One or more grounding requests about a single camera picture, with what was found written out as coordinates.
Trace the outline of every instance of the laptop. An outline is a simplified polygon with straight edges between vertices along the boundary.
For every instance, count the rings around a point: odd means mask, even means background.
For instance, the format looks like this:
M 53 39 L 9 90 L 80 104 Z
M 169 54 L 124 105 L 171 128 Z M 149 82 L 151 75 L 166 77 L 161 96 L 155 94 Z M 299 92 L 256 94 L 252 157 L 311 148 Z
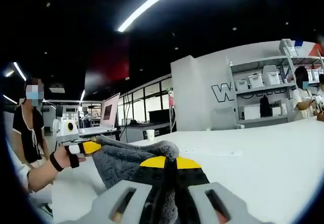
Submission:
M 98 135 L 108 131 L 116 130 L 114 126 L 116 121 L 116 113 L 117 113 L 119 96 L 120 93 L 104 101 L 101 110 L 100 126 L 81 128 L 79 129 L 80 136 Z

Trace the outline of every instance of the person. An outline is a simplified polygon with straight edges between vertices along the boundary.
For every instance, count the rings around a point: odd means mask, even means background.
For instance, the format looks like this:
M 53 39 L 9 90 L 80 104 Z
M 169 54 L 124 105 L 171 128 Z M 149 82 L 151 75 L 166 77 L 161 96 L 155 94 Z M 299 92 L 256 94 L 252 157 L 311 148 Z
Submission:
M 317 94 L 324 100 L 324 74 L 319 75 L 319 90 Z
M 14 113 L 14 152 L 19 160 L 29 168 L 39 167 L 43 158 L 49 159 L 49 149 L 45 139 L 44 121 L 36 106 L 44 99 L 44 87 L 39 78 L 28 78 L 25 83 L 25 99 Z
M 59 171 L 71 165 L 64 146 L 58 147 L 58 149 L 51 154 L 50 159 L 38 168 L 29 168 L 27 164 L 22 163 L 8 143 L 7 148 L 20 184 L 31 198 L 33 198 L 33 195 L 49 186 L 49 183 L 54 180 Z M 79 158 L 78 160 L 79 162 L 84 162 L 86 159 Z M 37 206 L 35 206 L 35 209 L 46 223 L 53 222 L 52 217 L 46 215 L 46 212 L 41 211 Z
M 294 120 L 306 119 L 316 114 L 316 106 L 312 93 L 307 89 L 309 78 L 304 66 L 295 70 L 297 89 L 293 92 L 293 108 L 296 112 Z

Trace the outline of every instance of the black top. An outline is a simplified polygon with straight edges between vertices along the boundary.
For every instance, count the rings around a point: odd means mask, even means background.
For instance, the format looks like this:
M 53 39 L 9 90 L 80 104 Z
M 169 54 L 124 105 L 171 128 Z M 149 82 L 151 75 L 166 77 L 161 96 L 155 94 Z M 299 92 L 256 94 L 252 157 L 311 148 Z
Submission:
M 16 108 L 14 115 L 13 131 L 21 134 L 22 146 L 27 162 L 33 163 L 41 160 L 39 153 L 41 144 L 43 144 L 42 129 L 44 122 L 42 115 L 38 112 L 36 107 L 33 109 L 33 129 L 29 129 L 22 114 L 21 105 Z

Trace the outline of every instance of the hand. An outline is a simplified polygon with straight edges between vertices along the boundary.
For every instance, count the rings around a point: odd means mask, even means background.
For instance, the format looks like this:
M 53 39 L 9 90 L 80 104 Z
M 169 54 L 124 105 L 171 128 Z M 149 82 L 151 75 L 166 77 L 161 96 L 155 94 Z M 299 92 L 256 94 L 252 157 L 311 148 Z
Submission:
M 69 156 L 64 146 L 59 146 L 56 152 L 54 152 L 54 157 L 62 168 L 67 168 L 71 166 Z M 79 162 L 84 162 L 85 160 L 85 157 L 79 158 Z

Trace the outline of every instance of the yellow panel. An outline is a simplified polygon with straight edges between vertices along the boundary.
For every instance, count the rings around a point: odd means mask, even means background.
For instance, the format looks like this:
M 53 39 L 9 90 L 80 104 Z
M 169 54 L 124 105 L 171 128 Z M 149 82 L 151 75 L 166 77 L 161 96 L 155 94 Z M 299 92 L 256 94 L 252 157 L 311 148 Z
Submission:
M 166 161 L 166 157 L 164 156 L 152 157 L 142 162 L 140 166 L 164 168 L 165 161 Z
M 101 148 L 101 145 L 95 142 L 83 142 L 83 147 L 86 154 L 91 154 L 98 151 Z
M 201 166 L 191 159 L 177 157 L 177 168 L 178 169 L 201 168 Z

